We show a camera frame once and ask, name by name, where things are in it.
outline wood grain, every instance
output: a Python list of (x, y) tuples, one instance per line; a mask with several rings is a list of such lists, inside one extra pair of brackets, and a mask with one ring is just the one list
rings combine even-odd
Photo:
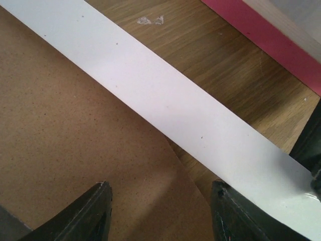
[[(319, 97), (201, 1), (88, 2), (278, 147), (291, 150)], [(159, 16), (162, 25), (137, 23)], [(209, 200), (217, 177), (170, 144)]]

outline white board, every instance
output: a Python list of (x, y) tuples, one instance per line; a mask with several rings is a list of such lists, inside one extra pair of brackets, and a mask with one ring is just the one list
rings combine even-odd
[(262, 210), (320, 240), (309, 171), (85, 1), (0, 5)]

